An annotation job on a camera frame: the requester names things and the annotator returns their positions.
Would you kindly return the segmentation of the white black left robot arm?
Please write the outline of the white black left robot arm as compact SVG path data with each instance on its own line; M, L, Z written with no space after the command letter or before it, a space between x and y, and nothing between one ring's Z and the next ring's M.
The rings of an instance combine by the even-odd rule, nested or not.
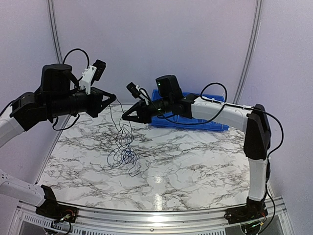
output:
M55 121L60 116L79 118L87 113L92 118L116 100L114 94L92 86L98 81L106 63L100 60L88 66L78 80L68 64L43 66L41 84L35 92L26 92L11 101L0 113L0 144L4 146L14 137L42 121Z

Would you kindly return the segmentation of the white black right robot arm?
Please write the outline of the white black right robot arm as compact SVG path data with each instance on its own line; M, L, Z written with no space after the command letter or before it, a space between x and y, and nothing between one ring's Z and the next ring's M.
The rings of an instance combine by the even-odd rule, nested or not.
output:
M280 125L279 119L266 112L261 104L246 106L206 98L203 94L183 95L174 75L159 77L156 84L160 95L157 100L152 100L144 88L133 82L127 85L127 90L139 101L123 114L123 120L149 124L153 117L167 119L167 114L171 113L204 122L214 121L242 131L245 134L244 153L248 158L250 172L248 204L243 207L242 215L246 219L253 219L261 212L260 202L266 197L270 155L280 148L279 145L274 149L270 147L268 118L273 118Z

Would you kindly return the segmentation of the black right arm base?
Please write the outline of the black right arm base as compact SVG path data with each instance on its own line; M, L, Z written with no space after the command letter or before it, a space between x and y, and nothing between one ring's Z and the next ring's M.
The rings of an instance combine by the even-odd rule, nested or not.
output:
M265 206L265 198L266 195L260 201L256 201L247 197L245 205L226 209L224 218L229 224L264 218L268 215Z

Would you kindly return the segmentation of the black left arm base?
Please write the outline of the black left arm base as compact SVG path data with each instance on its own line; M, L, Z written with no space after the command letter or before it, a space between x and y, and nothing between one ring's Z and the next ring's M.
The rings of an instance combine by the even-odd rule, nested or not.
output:
M52 218L57 221L76 221L78 209L73 206L66 206L57 202L52 188L41 185L44 191L44 202L36 206L36 214Z

